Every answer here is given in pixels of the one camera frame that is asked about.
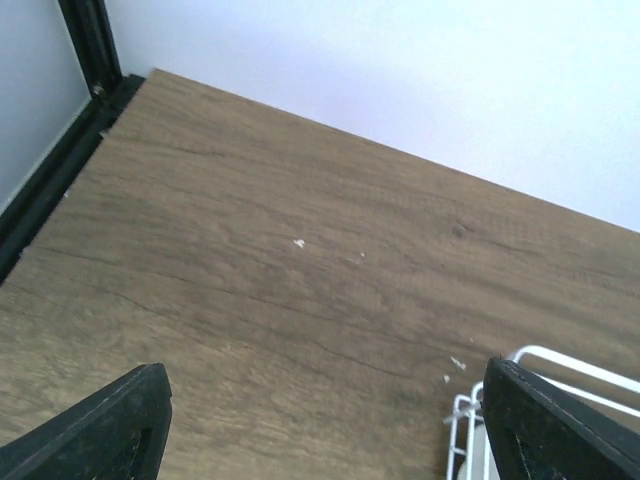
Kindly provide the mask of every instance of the white wall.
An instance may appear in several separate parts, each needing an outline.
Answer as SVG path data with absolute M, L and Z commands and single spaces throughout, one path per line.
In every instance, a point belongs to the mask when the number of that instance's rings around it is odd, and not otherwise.
M 160 67 L 640 231 L 637 0 L 107 0 Z
M 0 0 L 0 213 L 88 101 L 55 0 Z

